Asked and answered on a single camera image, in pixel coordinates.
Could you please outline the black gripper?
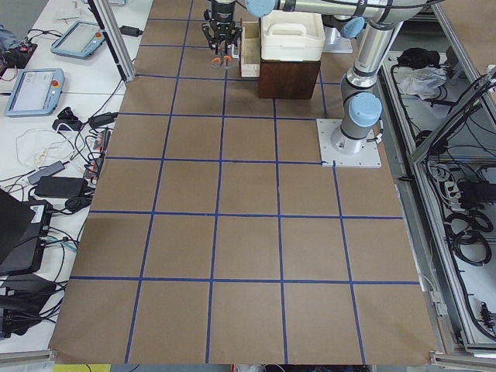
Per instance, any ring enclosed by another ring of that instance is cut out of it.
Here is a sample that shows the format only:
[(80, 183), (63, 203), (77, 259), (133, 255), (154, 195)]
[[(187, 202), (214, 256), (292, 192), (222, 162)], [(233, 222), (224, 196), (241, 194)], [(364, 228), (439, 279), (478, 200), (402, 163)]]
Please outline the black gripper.
[(235, 1), (210, 1), (210, 8), (204, 12), (205, 22), (201, 25), (208, 46), (219, 56), (224, 49), (224, 59), (231, 60), (232, 46), (237, 47), (242, 29), (234, 21)]

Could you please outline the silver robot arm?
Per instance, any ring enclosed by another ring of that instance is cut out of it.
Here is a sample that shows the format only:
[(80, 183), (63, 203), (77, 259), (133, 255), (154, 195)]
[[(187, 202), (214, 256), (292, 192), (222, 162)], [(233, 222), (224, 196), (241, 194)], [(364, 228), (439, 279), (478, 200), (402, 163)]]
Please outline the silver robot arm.
[(354, 37), (362, 29), (360, 49), (353, 66), (341, 81), (344, 118), (330, 137), (332, 147), (343, 154), (359, 153), (372, 127), (381, 117), (382, 104), (373, 93), (386, 53), (403, 22), (436, 1), (245, 1), (252, 16), (262, 18), (274, 10), (342, 16), (348, 23), (344, 36)]

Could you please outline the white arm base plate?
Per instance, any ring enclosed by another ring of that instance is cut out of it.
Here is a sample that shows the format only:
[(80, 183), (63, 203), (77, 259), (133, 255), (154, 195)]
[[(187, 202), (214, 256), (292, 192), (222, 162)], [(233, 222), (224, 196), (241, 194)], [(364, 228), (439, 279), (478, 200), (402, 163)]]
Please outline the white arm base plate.
[(350, 39), (342, 37), (340, 31), (334, 27), (324, 27), (325, 42), (322, 48), (323, 53), (351, 54), (353, 47)]
[(317, 119), (323, 167), (380, 168), (378, 140), (370, 129), (365, 139), (350, 139), (341, 131), (341, 119)]

